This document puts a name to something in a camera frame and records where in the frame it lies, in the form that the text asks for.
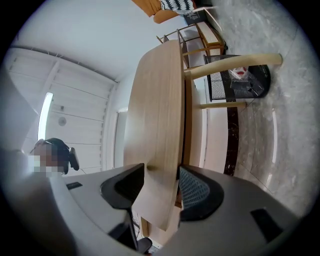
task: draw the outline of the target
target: light wood tabletop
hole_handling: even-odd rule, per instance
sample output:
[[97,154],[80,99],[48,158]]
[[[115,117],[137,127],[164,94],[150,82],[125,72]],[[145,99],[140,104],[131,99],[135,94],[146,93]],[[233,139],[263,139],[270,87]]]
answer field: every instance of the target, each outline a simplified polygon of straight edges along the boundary
[[133,81],[124,136],[124,165],[144,163],[144,186],[132,208],[166,230],[182,161],[185,84],[177,40],[147,52]]

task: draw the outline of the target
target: marble floor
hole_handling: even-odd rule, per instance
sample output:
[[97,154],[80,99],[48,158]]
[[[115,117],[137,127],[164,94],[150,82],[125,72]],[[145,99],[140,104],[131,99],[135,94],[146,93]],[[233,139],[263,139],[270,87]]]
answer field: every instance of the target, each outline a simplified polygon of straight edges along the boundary
[[271,0],[211,0],[210,22],[227,54],[280,53],[269,66],[265,98],[238,110],[239,149],[234,175],[249,180],[303,216],[319,192],[320,64],[303,30]]

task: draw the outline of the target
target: wall light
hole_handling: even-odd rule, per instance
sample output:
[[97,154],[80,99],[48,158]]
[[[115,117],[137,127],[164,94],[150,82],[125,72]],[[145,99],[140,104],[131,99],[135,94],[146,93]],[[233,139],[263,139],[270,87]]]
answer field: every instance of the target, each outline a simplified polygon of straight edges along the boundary
[[46,139],[46,128],[47,128],[47,119],[49,114],[50,105],[52,102],[52,98],[54,94],[51,92],[47,92],[43,101],[43,105],[41,108],[39,126],[38,126],[38,140]]

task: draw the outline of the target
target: wooden table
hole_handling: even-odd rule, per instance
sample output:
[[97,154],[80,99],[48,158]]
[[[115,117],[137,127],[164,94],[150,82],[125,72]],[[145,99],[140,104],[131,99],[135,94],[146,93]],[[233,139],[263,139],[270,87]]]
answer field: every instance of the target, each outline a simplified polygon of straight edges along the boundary
[[141,217],[144,236],[148,236],[148,223],[164,231],[168,228],[177,195],[179,165],[199,164],[202,109],[246,105],[200,105],[193,79],[238,67],[281,62],[279,54],[252,54],[184,72],[177,40],[167,41],[141,58],[128,106],[123,162],[145,166],[144,186],[132,206]]

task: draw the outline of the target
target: black trash bin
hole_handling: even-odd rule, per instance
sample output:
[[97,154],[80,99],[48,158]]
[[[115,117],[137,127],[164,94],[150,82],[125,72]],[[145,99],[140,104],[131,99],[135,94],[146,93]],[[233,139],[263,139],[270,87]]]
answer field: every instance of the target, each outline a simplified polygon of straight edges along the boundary
[[[208,64],[234,56],[238,55],[204,55],[204,61]],[[210,101],[262,98],[271,82],[267,65],[234,68],[207,75],[207,79]]]

